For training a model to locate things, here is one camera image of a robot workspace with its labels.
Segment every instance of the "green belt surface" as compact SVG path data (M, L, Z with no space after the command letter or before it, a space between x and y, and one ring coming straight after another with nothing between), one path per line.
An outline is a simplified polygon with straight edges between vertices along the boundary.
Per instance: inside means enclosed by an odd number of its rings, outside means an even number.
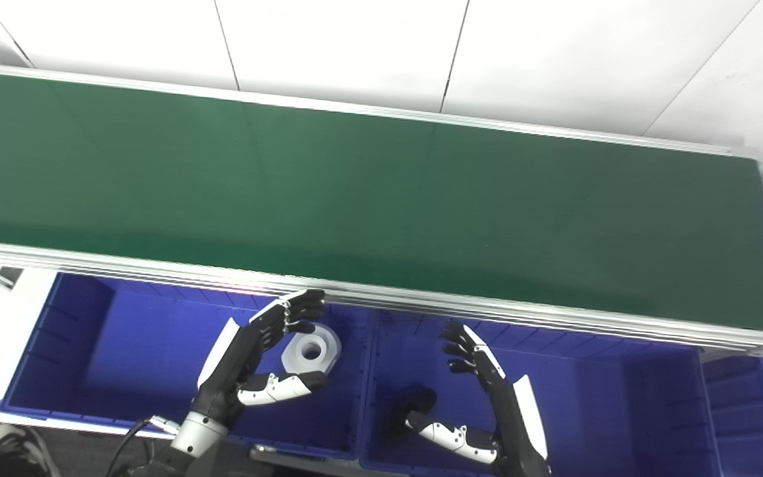
M0 242L763 330L712 154L0 76Z

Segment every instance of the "metal profile rail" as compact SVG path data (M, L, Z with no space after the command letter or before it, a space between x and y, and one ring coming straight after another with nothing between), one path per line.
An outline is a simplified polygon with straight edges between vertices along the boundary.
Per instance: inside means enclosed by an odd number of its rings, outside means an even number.
M464 318L478 317L500 323L526 324L564 331L696 345L763 356L763 331L760 330L609 311L351 284L318 278L263 274L263 272L215 266L155 262L155 260L67 250L47 250L11 244L0 244L0 263L8 266L23 266L23 268L27 266L47 268L68 274L134 279L209 290L255 293L255 295L281 295L291 290L316 287L327 290L330 302L343 305L372 306Z

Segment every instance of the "robotic hand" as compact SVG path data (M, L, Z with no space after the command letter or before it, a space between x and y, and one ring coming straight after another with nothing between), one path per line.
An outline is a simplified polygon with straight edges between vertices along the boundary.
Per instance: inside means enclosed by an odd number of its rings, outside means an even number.
M326 384L324 372L254 374L264 351L287 333L311 333L325 304L323 290L303 290L281 296L259 311L239 330L193 398L190 411L169 447L145 468L131 474L181 477L195 459L228 435L249 405L262 405L305 396ZM212 355L219 352L215 349Z
M551 475L546 464L546 438L528 376L516 384L509 383L490 348L464 324L449 322L442 337L449 341L443 352L459 358L449 360L449 370L475 374L490 398L496 432L455 427L418 411L408 413L405 425L460 456L489 464L499 477Z

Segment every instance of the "black cable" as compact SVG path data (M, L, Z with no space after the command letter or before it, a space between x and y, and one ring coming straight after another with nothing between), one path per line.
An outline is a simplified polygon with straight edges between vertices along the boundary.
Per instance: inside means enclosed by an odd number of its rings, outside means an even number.
M119 443L116 452L114 452L114 458L111 459L111 464L108 465L108 472L105 473L105 477L111 477L111 475L114 474L114 466L116 465L117 459L119 459L119 454L121 454L122 450L125 448L125 445L131 441L131 438L133 438L135 434L142 431L148 424L149 418L145 417L134 423L134 425L131 426L131 429L128 429L128 432L125 433L125 437L122 438L122 442Z
M143 443L143 452L146 453L146 464L149 464L149 462L152 462L152 451L149 449L149 442L146 439L140 439L140 442Z

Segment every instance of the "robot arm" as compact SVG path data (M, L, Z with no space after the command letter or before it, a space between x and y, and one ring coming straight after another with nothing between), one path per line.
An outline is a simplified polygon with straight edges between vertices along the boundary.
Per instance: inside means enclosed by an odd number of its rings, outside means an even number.
M496 432L491 435L467 426L455 427L416 411L408 414L406 425L461 456L490 464L500 477L551 475L546 464L546 439L528 376L509 383L490 348L464 324L450 322L442 337L449 341L443 345L443 352L458 357L449 360L449 370L475 374L490 398Z
M228 435L249 405L298 398L326 384L323 372L253 374L264 351L286 333L311 333L325 304L323 290L303 290L276 299L259 311L231 339L214 371L193 398L190 411L169 447L136 474L181 477L206 450Z

